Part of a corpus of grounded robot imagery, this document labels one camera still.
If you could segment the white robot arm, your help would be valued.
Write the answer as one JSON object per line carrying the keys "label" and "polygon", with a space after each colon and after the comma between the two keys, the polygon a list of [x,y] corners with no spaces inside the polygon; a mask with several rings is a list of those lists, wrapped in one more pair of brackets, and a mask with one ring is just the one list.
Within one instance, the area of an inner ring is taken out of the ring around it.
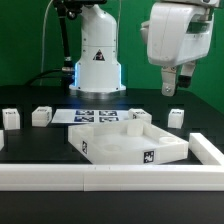
{"label": "white robot arm", "polygon": [[[173,96],[191,84],[198,59],[210,48],[214,10],[224,0],[157,0],[141,24],[150,63],[161,68],[162,94]],[[105,99],[126,92],[117,61],[118,25],[97,4],[82,8],[82,53],[70,92]]]}

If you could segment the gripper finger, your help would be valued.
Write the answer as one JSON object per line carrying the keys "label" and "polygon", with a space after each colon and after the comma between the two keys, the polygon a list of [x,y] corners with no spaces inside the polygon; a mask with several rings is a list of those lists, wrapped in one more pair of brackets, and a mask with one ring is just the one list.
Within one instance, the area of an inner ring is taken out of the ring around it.
{"label": "gripper finger", "polygon": [[182,65],[180,75],[178,77],[178,86],[188,88],[196,68],[196,62],[191,61]]}
{"label": "gripper finger", "polygon": [[176,90],[176,67],[163,67],[161,69],[162,75],[162,94],[164,96],[172,97]]}

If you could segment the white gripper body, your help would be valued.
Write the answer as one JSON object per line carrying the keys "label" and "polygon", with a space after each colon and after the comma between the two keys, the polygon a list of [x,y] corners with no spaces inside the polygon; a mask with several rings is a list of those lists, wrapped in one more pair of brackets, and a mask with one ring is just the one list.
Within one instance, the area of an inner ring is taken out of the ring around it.
{"label": "white gripper body", "polygon": [[212,22],[201,21],[205,13],[202,6],[156,2],[141,28],[149,62],[174,67],[205,57],[212,36]]}

